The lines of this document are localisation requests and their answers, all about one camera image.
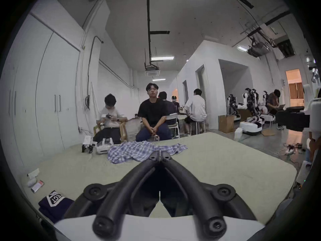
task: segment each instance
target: plaid shirt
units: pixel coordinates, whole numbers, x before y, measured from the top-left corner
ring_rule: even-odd
[[[108,160],[112,163],[123,163],[131,159],[142,162],[146,160],[153,151],[167,151],[170,155],[178,154],[187,149],[185,145],[155,146],[151,142],[127,142],[120,146],[111,147],[108,151]]]

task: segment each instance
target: folded navy shirt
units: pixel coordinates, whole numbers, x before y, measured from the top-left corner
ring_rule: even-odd
[[[38,203],[39,211],[53,223],[56,223],[63,218],[73,202],[74,200],[64,197],[54,190]]]

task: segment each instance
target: fluorescent light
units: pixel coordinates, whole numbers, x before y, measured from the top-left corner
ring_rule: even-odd
[[[160,60],[173,60],[174,56],[163,56],[163,57],[152,57],[152,61],[160,61]]]
[[[247,51],[247,49],[244,48],[244,47],[242,47],[242,46],[239,46],[238,49],[241,50],[241,51],[243,51],[243,52],[246,52],[246,51]]]

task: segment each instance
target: cabinet handle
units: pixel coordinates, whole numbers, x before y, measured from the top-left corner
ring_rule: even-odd
[[[9,91],[9,106],[8,106],[8,114],[10,116],[10,97],[11,97],[11,89]]]
[[[17,96],[17,91],[14,92],[14,115],[16,116],[16,96]]]

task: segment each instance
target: cardboard box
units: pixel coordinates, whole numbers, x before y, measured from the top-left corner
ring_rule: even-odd
[[[220,115],[219,116],[219,131],[230,133],[234,131],[234,116]]]

